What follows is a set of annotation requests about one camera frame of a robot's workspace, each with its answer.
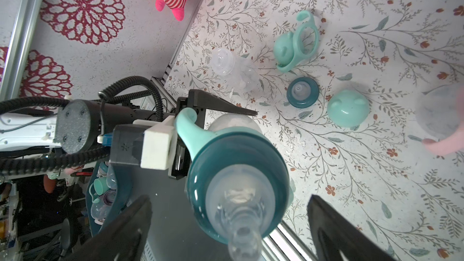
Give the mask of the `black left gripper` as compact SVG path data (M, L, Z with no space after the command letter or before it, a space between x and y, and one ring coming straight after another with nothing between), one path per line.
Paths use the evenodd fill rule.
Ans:
M200 89L191 89L188 97L180 97L175 110L174 128L177 141L174 147L174 162L169 169L169 176L179 180L197 180L194 159L198 152L195 144L197 134L204 127L206 110L257 116L257 111L236 106L218 96Z

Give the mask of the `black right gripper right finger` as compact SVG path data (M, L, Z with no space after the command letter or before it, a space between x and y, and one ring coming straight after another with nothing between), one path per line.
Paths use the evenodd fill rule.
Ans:
M308 222L319 261L391 261L384 250L360 233L320 196L312 195Z

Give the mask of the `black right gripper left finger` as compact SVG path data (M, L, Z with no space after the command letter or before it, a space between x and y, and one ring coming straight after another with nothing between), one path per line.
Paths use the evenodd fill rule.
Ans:
M91 238L66 261L138 261L151 226L152 204L147 195L137 198L110 225Z

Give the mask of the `mint bear cap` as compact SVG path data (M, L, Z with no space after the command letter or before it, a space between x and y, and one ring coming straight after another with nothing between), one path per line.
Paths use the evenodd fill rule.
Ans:
M359 126L370 113L367 98L358 91L345 89L335 94L327 105L327 115L341 128Z

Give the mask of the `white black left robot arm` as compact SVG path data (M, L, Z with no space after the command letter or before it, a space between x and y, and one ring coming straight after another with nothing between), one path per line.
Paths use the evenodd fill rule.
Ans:
M49 158L34 158L47 147L46 143L32 142L33 136L20 135L19 142L11 144L10 151L1 152L1 175L26 175L39 172L80 167L94 161L108 160L111 155L131 151L123 156L122 164L148 167L141 157L143 148L124 143L113 144L116 132L123 128L150 126L170 117L177 117L186 108L196 115L195 124L202 128L208 110L255 117L257 111L245 109L199 89L192 89L188 97L176 101L173 113L163 110L161 94L157 88L120 95L118 92L105 95L100 100L66 100L49 97L23 97L1 102L1 115L23 115L32 106L60 107L54 116L51 144L64 152Z

